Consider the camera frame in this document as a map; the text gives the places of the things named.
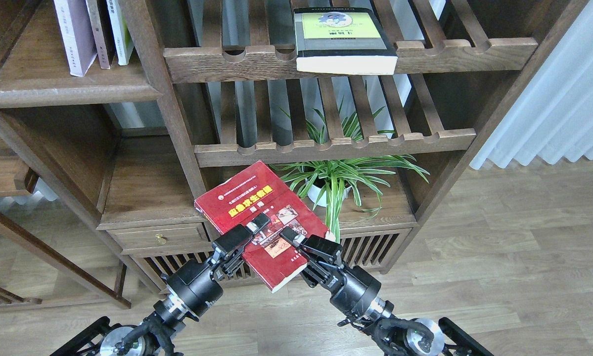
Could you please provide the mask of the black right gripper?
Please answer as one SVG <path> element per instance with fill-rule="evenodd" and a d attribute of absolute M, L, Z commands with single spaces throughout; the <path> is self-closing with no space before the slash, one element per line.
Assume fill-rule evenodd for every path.
<path fill-rule="evenodd" d="M 360 266 L 348 267 L 341 259 L 339 243 L 311 235 L 305 237 L 285 227 L 279 234 L 308 260 L 305 281 L 330 291 L 330 303 L 347 318 L 382 317 L 381 283 Z"/>

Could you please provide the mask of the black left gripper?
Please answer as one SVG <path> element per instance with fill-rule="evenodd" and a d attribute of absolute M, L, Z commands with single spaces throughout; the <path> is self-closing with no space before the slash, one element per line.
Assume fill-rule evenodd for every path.
<path fill-rule="evenodd" d="M 213 257 L 202 264 L 188 261 L 176 273 L 163 275 L 170 294 L 160 302 L 160 317 L 199 319 L 223 295 L 219 281 L 242 266 L 244 247 L 270 221 L 260 213 L 247 225 L 236 225 L 213 241 Z"/>

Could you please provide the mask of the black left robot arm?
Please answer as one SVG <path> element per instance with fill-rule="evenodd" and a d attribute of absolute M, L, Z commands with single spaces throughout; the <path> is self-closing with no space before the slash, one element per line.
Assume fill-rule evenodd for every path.
<path fill-rule="evenodd" d="M 184 318 L 199 318 L 223 295 L 219 282 L 233 276 L 243 264 L 246 245 L 270 222 L 258 214 L 246 225 L 238 224 L 213 241 L 212 257 L 186 262 L 177 272 L 162 275 L 168 296 L 154 304 L 154 312 L 138 326 L 109 324 L 101 317 L 57 349 L 56 356 L 155 356 L 163 350 L 173 356 L 172 338 L 184 328 Z"/>

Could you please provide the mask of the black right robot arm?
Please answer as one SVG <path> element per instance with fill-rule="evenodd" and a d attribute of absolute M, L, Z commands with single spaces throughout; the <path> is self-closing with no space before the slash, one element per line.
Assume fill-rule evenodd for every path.
<path fill-rule="evenodd" d="M 381 284 L 359 266 L 342 260 L 342 246 L 319 236 L 306 237 L 286 227 L 280 235 L 308 264 L 302 271 L 308 286 L 322 286 L 331 294 L 330 303 L 347 324 L 370 336 L 387 356 L 488 356 L 480 345 L 452 320 L 429 318 L 405 320 L 393 314 L 393 304 L 378 296 Z"/>

